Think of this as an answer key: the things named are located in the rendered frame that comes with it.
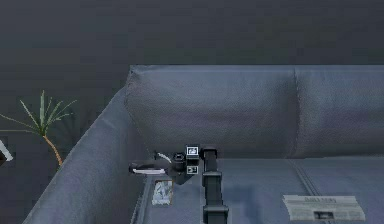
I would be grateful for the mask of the grey folded newspaper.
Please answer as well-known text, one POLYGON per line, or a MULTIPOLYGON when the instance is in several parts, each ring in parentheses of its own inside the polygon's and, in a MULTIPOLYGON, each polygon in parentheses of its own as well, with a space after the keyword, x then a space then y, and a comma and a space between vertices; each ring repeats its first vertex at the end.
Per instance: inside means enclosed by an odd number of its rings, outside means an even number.
POLYGON ((365 221, 354 196, 284 195, 291 221, 365 221))

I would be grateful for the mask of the green house plant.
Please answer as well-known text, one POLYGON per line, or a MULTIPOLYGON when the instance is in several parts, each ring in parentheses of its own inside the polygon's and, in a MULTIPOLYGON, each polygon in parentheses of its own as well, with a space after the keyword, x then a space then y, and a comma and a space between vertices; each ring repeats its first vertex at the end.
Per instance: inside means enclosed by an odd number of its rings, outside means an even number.
POLYGON ((49 139, 48 132, 50 127, 55 122, 61 121, 63 118, 72 115, 72 112, 67 112, 67 109, 74 103, 76 103, 76 100, 73 100, 64 107, 62 107, 63 101, 59 101, 54 104, 53 98, 46 98, 45 91, 42 91, 40 94, 40 105, 37 114, 34 114, 33 111, 26 105, 23 100, 19 100, 19 102, 24 112, 31 119, 31 124, 27 124, 25 122, 11 118, 1 113, 0 118, 24 126, 24 129, 19 129, 19 132, 32 133, 43 138, 45 142, 49 145, 49 147, 53 150, 58 166, 61 167, 63 165, 64 160, 61 157, 56 145, 49 139))

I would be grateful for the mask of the small framed picture book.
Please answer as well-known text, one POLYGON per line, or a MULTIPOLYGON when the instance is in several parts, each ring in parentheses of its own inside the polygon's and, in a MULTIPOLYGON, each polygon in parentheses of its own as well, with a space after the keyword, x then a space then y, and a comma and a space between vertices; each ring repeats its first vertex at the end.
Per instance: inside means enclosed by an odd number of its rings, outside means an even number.
POLYGON ((155 182, 152 204, 170 205, 173 195, 173 182, 171 180, 159 180, 155 182))

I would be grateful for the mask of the grey blue sofa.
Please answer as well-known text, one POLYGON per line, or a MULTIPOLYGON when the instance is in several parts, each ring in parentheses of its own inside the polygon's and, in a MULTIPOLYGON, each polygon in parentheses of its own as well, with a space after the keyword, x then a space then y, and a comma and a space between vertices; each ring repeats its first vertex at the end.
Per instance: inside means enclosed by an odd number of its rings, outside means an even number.
POLYGON ((384 224, 384 65, 134 65, 23 224, 204 224, 195 175, 152 204, 129 165, 215 147, 228 224, 384 224), (354 196, 365 221, 291 221, 284 195, 354 196))

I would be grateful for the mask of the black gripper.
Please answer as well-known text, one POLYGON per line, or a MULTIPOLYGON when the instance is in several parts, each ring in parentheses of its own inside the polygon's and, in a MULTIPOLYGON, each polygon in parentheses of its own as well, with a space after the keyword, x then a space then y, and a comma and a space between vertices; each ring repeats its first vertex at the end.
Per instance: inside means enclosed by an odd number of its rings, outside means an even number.
MULTIPOLYGON (((186 156, 184 153, 174 153, 171 164, 167 160, 135 161, 129 165, 130 168, 170 168, 168 176, 178 185, 183 185, 192 175, 187 173, 186 156)), ((143 175, 166 175, 164 169, 132 169, 133 174, 143 175)))

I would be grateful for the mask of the white dark angled object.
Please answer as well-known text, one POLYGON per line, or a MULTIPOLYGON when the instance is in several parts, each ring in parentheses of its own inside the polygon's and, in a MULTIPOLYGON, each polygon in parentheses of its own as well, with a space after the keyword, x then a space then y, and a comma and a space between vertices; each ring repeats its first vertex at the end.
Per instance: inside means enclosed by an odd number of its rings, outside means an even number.
POLYGON ((5 162, 12 161, 14 157, 6 148, 5 144, 0 140, 0 166, 2 166, 5 162))

